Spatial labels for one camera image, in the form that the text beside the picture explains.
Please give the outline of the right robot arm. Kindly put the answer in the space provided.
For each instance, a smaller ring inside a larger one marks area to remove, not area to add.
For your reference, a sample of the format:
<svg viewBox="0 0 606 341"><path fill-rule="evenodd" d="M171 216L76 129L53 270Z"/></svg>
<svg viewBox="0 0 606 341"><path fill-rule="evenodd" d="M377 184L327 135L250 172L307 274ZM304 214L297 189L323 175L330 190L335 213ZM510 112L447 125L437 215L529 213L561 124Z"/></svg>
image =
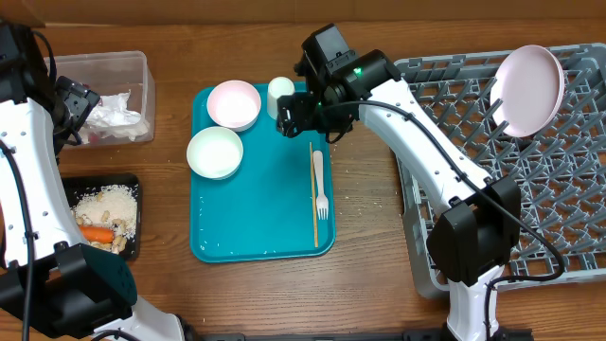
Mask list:
<svg viewBox="0 0 606 341"><path fill-rule="evenodd" d="M361 121L403 162L438 216L426 249L448 280L450 312L441 329L412 337L531 339L531 332L503 328L496 320L496 281L520 235L516 183L493 179L461 152L382 51L359 56L334 24L316 30L302 50L294 71L307 90L278 99L278 130L289 138L304 131L342 137Z"/></svg>

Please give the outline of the white round plate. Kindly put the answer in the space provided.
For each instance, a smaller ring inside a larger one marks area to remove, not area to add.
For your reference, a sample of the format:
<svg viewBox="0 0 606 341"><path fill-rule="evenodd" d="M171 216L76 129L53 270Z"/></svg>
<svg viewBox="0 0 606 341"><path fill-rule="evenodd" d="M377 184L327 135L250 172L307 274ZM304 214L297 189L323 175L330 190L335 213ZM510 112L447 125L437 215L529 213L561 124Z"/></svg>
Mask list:
<svg viewBox="0 0 606 341"><path fill-rule="evenodd" d="M539 45L512 51L495 74L490 104L492 118L506 123L504 134L527 137L538 133L558 113L564 95L564 73L558 59Z"/></svg>

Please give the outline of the pink bowl with peanuts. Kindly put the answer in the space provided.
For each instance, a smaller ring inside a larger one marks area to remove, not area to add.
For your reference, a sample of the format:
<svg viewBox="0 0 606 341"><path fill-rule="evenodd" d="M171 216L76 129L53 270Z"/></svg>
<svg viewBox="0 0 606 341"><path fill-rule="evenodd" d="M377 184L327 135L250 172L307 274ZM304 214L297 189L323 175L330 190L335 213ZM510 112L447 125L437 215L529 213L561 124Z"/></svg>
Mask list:
<svg viewBox="0 0 606 341"><path fill-rule="evenodd" d="M210 92L206 108L216 124L234 132L243 132L256 123L261 97L258 90L246 81L224 81Z"/></svg>

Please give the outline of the rice and peanut pile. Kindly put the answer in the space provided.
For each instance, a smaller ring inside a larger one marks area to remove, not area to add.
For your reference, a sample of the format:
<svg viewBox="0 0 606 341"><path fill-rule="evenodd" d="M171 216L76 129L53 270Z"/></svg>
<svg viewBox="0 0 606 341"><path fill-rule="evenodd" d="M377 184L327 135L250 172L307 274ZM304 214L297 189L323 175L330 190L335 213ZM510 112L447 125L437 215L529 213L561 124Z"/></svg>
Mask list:
<svg viewBox="0 0 606 341"><path fill-rule="evenodd" d="M133 188L108 185L90 193L79 194L76 203L71 206L71 213L78 227L92 225L112 229L115 238L111 243L89 243L96 248L122 254L135 239L137 209Z"/></svg>

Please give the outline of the wooden chopstick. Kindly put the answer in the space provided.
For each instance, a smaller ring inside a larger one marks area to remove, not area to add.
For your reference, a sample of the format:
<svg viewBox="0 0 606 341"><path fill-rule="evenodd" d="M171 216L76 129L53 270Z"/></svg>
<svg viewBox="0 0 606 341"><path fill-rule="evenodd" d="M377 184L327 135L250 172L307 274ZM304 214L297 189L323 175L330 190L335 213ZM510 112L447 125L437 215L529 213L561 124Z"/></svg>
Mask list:
<svg viewBox="0 0 606 341"><path fill-rule="evenodd" d="M311 188L312 188L312 221L313 221L313 243L314 247L319 246L318 243L318 222L317 222L317 208L316 208L316 186L315 186L315 175L314 175L314 161L313 161L313 147L312 143L309 143L310 150L310 162L311 162Z"/></svg>

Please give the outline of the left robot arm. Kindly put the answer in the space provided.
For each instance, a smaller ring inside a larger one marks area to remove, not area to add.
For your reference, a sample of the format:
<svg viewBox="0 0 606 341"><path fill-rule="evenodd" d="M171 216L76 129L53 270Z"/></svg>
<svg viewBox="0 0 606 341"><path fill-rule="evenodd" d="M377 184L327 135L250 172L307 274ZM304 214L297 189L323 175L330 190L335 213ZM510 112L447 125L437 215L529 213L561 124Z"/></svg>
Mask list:
<svg viewBox="0 0 606 341"><path fill-rule="evenodd" d="M90 245L67 202L58 153L80 144L99 97L57 73L45 36L1 26L1 306L56 339L193 340L180 316L141 297L119 255Z"/></svg>

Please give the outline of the small white tissue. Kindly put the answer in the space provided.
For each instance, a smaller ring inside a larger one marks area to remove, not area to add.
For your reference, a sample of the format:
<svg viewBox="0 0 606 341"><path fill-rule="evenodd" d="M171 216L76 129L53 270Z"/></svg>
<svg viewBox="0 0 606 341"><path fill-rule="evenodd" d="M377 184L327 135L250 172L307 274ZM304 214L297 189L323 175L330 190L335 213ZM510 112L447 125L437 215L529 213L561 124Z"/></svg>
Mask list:
<svg viewBox="0 0 606 341"><path fill-rule="evenodd" d="M88 117L80 129L84 144L139 142L153 139L151 124L137 113Z"/></svg>

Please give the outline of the large white tissue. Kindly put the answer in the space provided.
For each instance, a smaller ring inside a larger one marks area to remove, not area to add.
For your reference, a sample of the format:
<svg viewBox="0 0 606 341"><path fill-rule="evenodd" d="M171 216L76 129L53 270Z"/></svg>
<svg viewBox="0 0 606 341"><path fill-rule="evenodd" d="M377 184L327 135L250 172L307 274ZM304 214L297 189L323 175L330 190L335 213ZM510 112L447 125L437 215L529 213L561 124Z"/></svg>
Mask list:
<svg viewBox="0 0 606 341"><path fill-rule="evenodd" d="M128 109L130 92L101 96L99 104L92 110L87 122L97 127L115 127L137 123L141 114Z"/></svg>

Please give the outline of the orange carrot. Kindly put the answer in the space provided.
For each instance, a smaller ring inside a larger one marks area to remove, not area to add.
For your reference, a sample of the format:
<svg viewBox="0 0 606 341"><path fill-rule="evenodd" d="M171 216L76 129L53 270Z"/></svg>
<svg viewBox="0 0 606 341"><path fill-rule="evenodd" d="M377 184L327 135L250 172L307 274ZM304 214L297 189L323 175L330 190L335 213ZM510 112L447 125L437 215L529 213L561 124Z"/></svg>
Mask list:
<svg viewBox="0 0 606 341"><path fill-rule="evenodd" d="M80 225L80 232L88 242L111 243L115 234L112 229L92 225Z"/></svg>

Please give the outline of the white bowl with rice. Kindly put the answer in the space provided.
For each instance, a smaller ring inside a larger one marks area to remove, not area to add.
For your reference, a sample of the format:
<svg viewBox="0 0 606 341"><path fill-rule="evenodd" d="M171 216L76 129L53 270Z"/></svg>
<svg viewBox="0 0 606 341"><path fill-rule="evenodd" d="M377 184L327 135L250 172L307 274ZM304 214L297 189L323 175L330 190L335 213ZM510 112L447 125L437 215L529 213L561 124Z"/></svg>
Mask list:
<svg viewBox="0 0 606 341"><path fill-rule="evenodd" d="M230 177L238 170L242 159L241 138L221 126L201 130L187 145L190 169L207 179L223 180Z"/></svg>

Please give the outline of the white plastic fork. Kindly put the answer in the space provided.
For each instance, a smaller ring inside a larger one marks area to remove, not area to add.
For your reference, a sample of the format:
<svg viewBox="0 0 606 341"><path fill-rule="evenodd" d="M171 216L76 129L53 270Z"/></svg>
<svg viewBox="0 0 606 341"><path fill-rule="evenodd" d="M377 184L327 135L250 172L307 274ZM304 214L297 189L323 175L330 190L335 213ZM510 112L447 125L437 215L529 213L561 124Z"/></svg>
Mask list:
<svg viewBox="0 0 606 341"><path fill-rule="evenodd" d="M324 157L321 151L312 153L314 174L317 185L316 208L320 220L327 220L329 217L329 200L325 194L324 188Z"/></svg>

